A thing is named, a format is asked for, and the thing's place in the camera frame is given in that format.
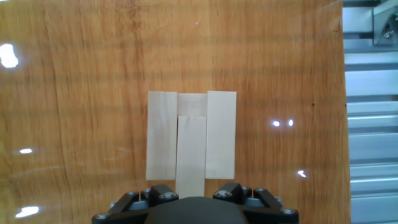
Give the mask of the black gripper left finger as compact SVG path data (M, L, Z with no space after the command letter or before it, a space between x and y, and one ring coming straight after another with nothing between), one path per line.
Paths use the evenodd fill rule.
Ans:
M91 218L92 224L145 223L149 213L158 205L173 202L179 195L165 184L153 185L141 192L125 193L107 211Z

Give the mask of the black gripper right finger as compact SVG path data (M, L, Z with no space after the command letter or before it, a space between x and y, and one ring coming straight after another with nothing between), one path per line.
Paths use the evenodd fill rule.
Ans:
M232 213L243 218L244 223L299 224L299 212L284 207L279 197L263 188L252 189L228 182L213 194L213 199L232 205Z

